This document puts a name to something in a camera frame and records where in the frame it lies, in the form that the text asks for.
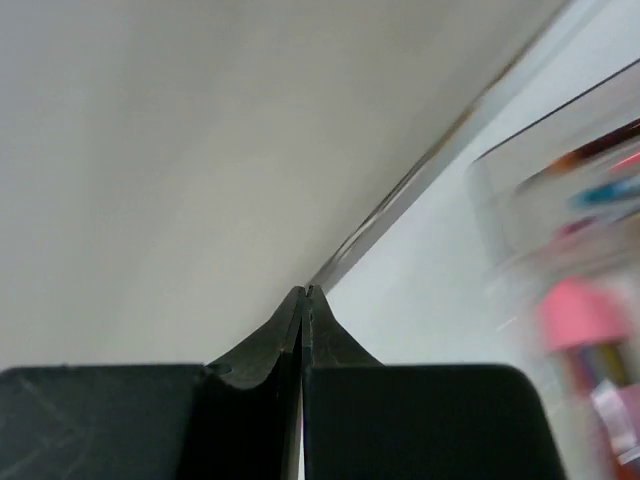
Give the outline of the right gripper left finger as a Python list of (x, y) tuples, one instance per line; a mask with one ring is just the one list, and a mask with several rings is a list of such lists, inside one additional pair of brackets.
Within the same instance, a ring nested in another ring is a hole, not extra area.
[(5, 479), (293, 479), (302, 288), (208, 364), (1, 375)]

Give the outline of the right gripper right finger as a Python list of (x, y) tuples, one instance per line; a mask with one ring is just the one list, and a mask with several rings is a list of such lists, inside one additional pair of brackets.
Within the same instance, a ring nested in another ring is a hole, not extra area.
[(562, 479), (541, 399), (500, 364), (387, 366), (336, 320), (321, 288), (302, 320), (309, 479)]

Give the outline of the pink capped glue bottle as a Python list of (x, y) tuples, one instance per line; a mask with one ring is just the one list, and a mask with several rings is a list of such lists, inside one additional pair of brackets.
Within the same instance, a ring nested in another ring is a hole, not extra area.
[(613, 291), (570, 277), (538, 307), (547, 350), (567, 363), (587, 399), (617, 479), (639, 477), (639, 372), (625, 351), (632, 337), (630, 311)]

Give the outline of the orange red pen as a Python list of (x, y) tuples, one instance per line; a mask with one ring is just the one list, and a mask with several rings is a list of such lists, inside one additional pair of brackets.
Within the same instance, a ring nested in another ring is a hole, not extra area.
[(564, 174), (574, 170), (592, 158), (639, 136), (639, 120), (635, 119), (605, 135), (596, 138), (554, 160), (541, 173)]

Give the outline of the red blue pen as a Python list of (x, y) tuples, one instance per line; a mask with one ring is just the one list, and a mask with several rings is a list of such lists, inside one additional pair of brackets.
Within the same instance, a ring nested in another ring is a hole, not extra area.
[(583, 189), (567, 201), (572, 208), (606, 206), (639, 197), (639, 176), (626, 177)]

